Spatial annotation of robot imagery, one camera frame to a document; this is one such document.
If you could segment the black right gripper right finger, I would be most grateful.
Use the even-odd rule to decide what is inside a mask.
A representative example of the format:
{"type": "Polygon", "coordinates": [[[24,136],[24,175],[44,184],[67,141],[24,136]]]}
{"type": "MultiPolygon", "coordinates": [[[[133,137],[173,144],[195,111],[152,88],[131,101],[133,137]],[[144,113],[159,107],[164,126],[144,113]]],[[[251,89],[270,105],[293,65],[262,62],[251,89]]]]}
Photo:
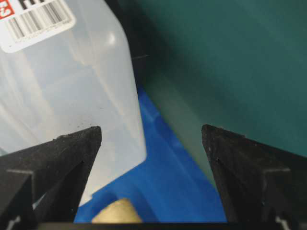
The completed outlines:
{"type": "Polygon", "coordinates": [[[201,134],[229,224],[306,226],[306,157],[209,124],[201,134]]]}

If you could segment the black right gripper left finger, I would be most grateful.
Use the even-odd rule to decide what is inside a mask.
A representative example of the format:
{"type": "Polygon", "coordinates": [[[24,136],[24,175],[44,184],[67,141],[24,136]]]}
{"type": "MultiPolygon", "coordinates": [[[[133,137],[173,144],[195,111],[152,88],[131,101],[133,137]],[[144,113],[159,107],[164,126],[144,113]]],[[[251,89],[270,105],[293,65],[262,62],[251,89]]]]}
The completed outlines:
{"type": "Polygon", "coordinates": [[[93,126],[1,156],[1,224],[72,222],[101,143],[93,126]]]}

